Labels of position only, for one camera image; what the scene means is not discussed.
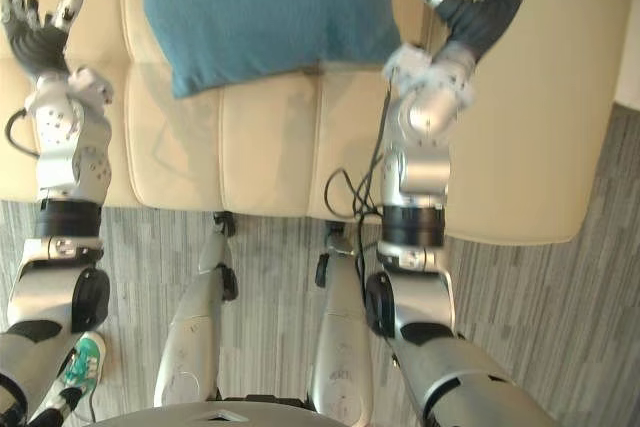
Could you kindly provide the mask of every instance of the beige sofa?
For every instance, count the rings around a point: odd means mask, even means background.
[[[41,0],[55,6],[57,0]],[[527,0],[480,65],[453,145],[448,231],[495,243],[560,242],[580,228],[606,130],[629,0]],[[394,0],[403,37],[441,39],[419,0]],[[366,168],[385,84],[332,65],[176,101],[142,0],[86,0],[68,48],[113,83],[107,205],[328,217],[329,174]],[[30,86],[0,42],[0,117]],[[16,136],[33,145],[30,126]],[[0,142],[0,198],[30,201],[33,161]],[[347,210],[346,190],[331,196]]]

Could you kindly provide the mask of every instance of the shoe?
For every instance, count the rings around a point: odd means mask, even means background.
[[[96,332],[87,332],[76,342],[74,353],[60,380],[65,387],[76,387],[82,395],[91,394],[102,376],[107,347]]]

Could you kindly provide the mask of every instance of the black cable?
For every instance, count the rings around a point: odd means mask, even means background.
[[[23,147],[22,145],[18,144],[15,140],[13,140],[13,137],[11,136],[11,130],[13,129],[13,124],[15,123],[15,121],[18,120],[19,118],[26,117],[26,115],[27,115],[27,110],[20,109],[16,111],[11,117],[9,117],[7,124],[4,126],[4,136],[7,139],[7,142],[9,142],[12,147],[19,150],[23,154],[27,154],[27,155],[30,155],[31,157],[38,159],[40,158],[40,155],[37,152],[34,152],[33,150],[29,150],[26,147]]]
[[[91,391],[91,393],[89,394],[89,402],[88,402],[88,403],[89,403],[89,413],[90,413],[90,415],[91,415],[91,419],[87,419],[86,417],[84,417],[84,416],[80,415],[80,414],[78,413],[78,411],[77,411],[77,410],[74,410],[74,411],[72,412],[72,414],[73,414],[77,419],[80,419],[81,421],[86,422],[87,424],[95,424],[95,423],[97,422],[97,420],[96,420],[96,411],[95,411],[95,409],[93,408],[93,394],[95,394],[95,393],[96,393],[96,387],[94,387],[94,389],[93,389],[93,390]]]
[[[357,244],[357,252],[356,252],[356,260],[355,260],[355,269],[358,273],[358,277],[360,280],[360,290],[362,294],[362,300],[365,299],[365,275],[366,275],[366,262],[364,258],[365,251],[369,249],[372,245],[370,244],[367,248],[363,247],[362,243],[362,227],[364,225],[364,221],[367,217],[375,215],[378,217],[382,217],[378,206],[374,204],[373,197],[371,195],[371,183],[373,181],[373,172],[375,171],[378,164],[382,161],[383,156],[379,153],[380,146],[382,144],[382,138],[384,134],[384,125],[387,118],[387,112],[389,110],[389,104],[391,102],[391,85],[387,89],[387,93],[384,98],[384,106],[382,108],[382,114],[380,116],[380,125],[378,127],[378,136],[376,138],[376,143],[373,149],[373,153],[371,154],[371,160],[369,162],[369,169],[366,174],[358,184],[358,188],[354,188],[353,182],[351,181],[351,177],[349,173],[344,169],[344,167],[340,167],[336,169],[327,179],[327,182],[324,186],[324,204],[327,207],[327,210],[331,212],[333,215],[342,220],[352,220],[355,219],[357,222],[356,228],[356,244]],[[335,209],[331,206],[331,202],[329,201],[329,187],[331,186],[331,182],[333,182],[339,175],[342,175],[345,183],[351,194],[353,195],[353,200],[351,202],[351,215],[341,214],[336,212]]]
[[[96,388],[94,387],[93,390],[91,391],[91,394],[89,394],[89,412],[91,413],[91,422],[93,422],[94,424],[96,423],[96,411],[93,408],[93,394],[95,393],[96,393]]]

